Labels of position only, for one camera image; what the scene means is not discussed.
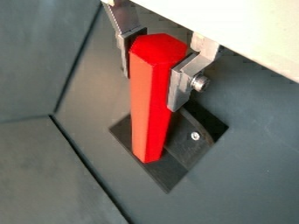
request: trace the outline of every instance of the gray floor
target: gray floor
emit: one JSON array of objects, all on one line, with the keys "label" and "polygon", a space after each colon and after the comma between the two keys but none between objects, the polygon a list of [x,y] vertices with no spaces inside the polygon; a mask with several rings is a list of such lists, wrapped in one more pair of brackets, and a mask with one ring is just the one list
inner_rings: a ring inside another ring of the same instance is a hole
[{"label": "gray floor", "polygon": [[170,194],[108,133],[130,111],[130,94],[104,13],[56,117],[135,223],[295,224],[299,85],[232,52],[206,74],[210,89],[194,97],[230,129]]},{"label": "gray floor", "polygon": [[50,118],[0,125],[0,223],[127,223]]}]

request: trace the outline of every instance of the metal clamp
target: metal clamp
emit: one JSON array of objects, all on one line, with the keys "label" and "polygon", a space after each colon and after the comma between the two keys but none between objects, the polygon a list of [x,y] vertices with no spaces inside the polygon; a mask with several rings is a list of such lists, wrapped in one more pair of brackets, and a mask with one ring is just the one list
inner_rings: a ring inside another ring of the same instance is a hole
[{"label": "metal clamp", "polygon": [[139,35],[147,34],[147,28],[139,23],[136,8],[128,0],[102,0],[104,9],[116,31],[118,48],[122,51],[124,75],[130,78],[128,50]]},{"label": "metal clamp", "polygon": [[[124,75],[130,78],[128,50],[147,28],[139,23],[136,8],[128,0],[102,0],[107,15],[116,31],[118,48],[122,51]],[[190,100],[191,91],[203,92],[210,79],[203,75],[204,68],[220,56],[222,46],[199,33],[192,34],[191,49],[195,53],[186,56],[172,68],[167,107],[176,111]]]},{"label": "metal clamp", "polygon": [[223,47],[199,33],[192,34],[191,53],[174,66],[167,107],[174,112],[190,100],[191,91],[203,92],[210,85],[210,79],[203,75],[204,68],[220,56]]}]

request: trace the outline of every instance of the black mounting plate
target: black mounting plate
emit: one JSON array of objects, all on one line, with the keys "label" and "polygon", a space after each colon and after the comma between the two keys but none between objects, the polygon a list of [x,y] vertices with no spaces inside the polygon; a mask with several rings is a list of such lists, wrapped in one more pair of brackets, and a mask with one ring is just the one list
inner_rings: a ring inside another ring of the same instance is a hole
[{"label": "black mounting plate", "polygon": [[[191,102],[172,114],[162,159],[148,164],[144,164],[132,152],[131,115],[127,115],[110,128],[110,132],[124,146],[135,161],[144,168],[156,184],[168,193],[198,163],[215,141],[220,138],[227,128],[228,126],[215,115],[199,104]],[[191,137],[194,131],[200,134],[198,141],[192,140]]]}]

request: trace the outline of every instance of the red block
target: red block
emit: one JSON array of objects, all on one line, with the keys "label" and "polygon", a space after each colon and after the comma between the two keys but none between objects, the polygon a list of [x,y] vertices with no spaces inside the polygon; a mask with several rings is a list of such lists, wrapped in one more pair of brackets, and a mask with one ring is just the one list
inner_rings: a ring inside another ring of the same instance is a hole
[{"label": "red block", "polygon": [[187,45],[167,34],[139,36],[130,50],[132,147],[148,163],[159,160],[171,119],[167,108],[170,69]]}]

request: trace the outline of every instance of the bolt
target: bolt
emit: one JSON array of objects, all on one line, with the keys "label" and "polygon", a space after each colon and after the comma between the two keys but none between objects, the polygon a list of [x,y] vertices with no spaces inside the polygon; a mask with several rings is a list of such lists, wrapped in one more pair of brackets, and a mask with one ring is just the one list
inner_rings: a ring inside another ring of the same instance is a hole
[{"label": "bolt", "polygon": [[202,74],[196,73],[191,78],[191,87],[198,91],[203,92],[210,85],[211,80]]},{"label": "bolt", "polygon": [[191,139],[192,139],[194,141],[198,141],[198,140],[200,140],[200,138],[202,138],[202,136],[200,136],[199,132],[194,131],[194,132],[191,133]]}]

